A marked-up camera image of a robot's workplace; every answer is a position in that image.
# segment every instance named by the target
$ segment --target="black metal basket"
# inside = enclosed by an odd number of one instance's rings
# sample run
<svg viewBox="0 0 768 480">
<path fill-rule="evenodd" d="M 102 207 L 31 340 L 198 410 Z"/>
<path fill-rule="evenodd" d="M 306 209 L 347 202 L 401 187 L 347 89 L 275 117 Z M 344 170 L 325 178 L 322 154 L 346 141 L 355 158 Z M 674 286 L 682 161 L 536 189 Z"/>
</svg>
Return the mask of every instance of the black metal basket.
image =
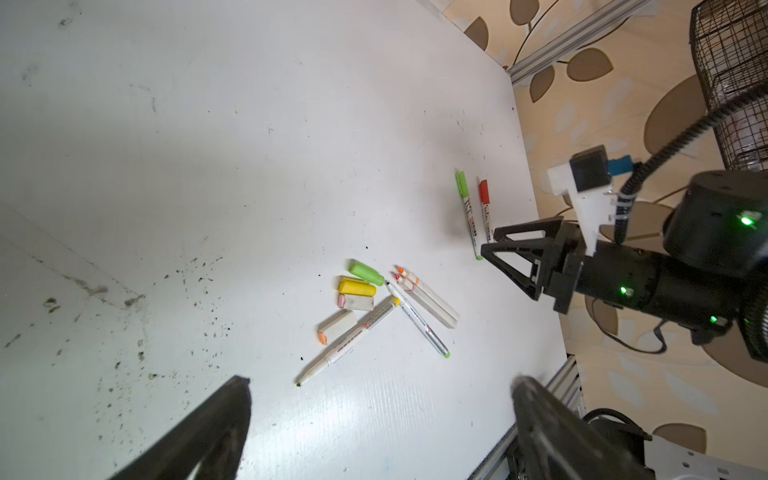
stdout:
<svg viewBox="0 0 768 480">
<path fill-rule="evenodd" d="M 690 19 L 690 50 L 712 111 L 768 78 L 768 0 L 705 0 Z M 726 169 L 768 170 L 768 98 L 715 127 Z"/>
</svg>

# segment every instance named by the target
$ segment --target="red marker cap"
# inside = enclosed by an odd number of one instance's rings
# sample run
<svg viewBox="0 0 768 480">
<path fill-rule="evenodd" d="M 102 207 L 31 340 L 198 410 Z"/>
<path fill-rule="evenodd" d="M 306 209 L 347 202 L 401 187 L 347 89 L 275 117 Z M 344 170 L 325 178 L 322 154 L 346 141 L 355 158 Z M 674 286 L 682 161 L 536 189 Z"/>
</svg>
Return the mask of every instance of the red marker cap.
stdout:
<svg viewBox="0 0 768 480">
<path fill-rule="evenodd" d="M 482 182 L 480 182 L 479 189 L 480 189 L 480 201 L 484 204 L 490 204 L 491 198 L 488 195 L 488 181 L 483 180 Z"/>
</svg>

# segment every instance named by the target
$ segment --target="red marker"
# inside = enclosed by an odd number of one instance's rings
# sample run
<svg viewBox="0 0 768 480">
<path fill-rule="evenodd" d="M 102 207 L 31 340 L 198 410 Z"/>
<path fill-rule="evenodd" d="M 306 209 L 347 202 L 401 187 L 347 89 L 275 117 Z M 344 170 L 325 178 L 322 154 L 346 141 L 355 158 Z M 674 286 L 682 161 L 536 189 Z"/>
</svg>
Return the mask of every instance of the red marker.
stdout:
<svg viewBox="0 0 768 480">
<path fill-rule="evenodd" d="M 485 236 L 488 238 L 488 243 L 493 242 L 493 232 L 491 230 L 491 198 L 488 195 L 488 181 L 483 180 L 478 185 L 480 190 L 480 202 L 482 203 L 482 216 L 485 220 Z"/>
</svg>

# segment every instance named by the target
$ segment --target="leaf-patterned wallpaper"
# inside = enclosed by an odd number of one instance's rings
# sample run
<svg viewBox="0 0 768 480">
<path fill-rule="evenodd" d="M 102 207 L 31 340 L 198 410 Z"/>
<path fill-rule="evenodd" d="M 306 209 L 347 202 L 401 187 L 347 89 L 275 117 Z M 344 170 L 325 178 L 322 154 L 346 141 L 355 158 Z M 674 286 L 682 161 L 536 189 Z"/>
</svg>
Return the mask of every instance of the leaf-patterned wallpaper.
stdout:
<svg viewBox="0 0 768 480">
<path fill-rule="evenodd" d="M 610 0 L 432 1 L 507 68 Z M 699 2 L 656 0 L 515 86 L 540 217 L 568 207 L 550 193 L 549 167 L 598 144 L 614 158 L 646 160 L 704 113 L 688 45 L 690 10 Z M 667 195 L 696 172 L 722 166 L 711 133 L 664 165 L 641 192 L 628 243 L 664 251 L 661 224 L 682 193 Z M 565 216 L 575 218 L 572 210 Z M 602 233 L 610 238 L 611 228 Z M 561 327 L 566 350 L 577 357 L 587 407 L 617 409 L 691 451 L 768 469 L 768 456 L 759 449 L 764 428 L 751 415 L 755 405 L 768 402 L 768 364 L 749 358 L 737 331 L 703 349 L 690 342 L 687 330 L 666 324 L 669 351 L 649 356 L 598 329 L 600 324 L 629 345 L 653 350 L 660 345 L 651 332 L 658 321 L 574 295 Z"/>
</svg>

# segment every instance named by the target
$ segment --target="yellow marker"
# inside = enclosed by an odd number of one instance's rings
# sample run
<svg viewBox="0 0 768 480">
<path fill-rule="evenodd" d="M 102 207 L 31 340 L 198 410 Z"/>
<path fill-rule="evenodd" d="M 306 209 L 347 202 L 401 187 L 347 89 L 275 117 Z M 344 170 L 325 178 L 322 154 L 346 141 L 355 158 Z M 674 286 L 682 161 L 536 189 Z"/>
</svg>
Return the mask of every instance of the yellow marker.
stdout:
<svg viewBox="0 0 768 480">
<path fill-rule="evenodd" d="M 376 287 L 357 280 L 344 279 L 339 283 L 339 293 L 351 293 L 352 295 L 374 296 Z"/>
</svg>

